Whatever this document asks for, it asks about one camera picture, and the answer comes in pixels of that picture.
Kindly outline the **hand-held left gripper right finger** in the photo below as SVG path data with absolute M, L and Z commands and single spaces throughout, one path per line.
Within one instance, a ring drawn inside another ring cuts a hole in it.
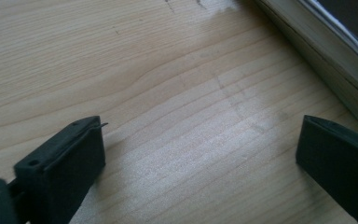
M 296 163 L 358 221 L 358 133 L 331 120 L 305 116 Z

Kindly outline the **purple cover magazine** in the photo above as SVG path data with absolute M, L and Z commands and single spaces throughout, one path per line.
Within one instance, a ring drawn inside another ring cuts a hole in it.
M 323 55 L 309 46 L 305 41 L 301 40 L 293 31 L 285 28 L 281 21 L 277 21 L 272 16 L 272 13 L 259 3 L 259 0 L 255 0 L 255 2 L 284 33 L 339 100 L 341 100 L 358 119 L 358 88 L 354 87 L 351 82 L 343 76 L 343 73 L 333 67 Z

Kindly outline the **dark red cover magazine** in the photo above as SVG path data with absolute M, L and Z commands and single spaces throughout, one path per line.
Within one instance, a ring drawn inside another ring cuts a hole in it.
M 259 0 L 358 88 L 358 0 Z

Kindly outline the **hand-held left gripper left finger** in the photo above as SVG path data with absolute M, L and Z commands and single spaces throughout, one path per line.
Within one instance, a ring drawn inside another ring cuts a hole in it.
M 98 116 L 77 120 L 17 162 L 16 205 L 31 224 L 68 224 L 105 166 Z

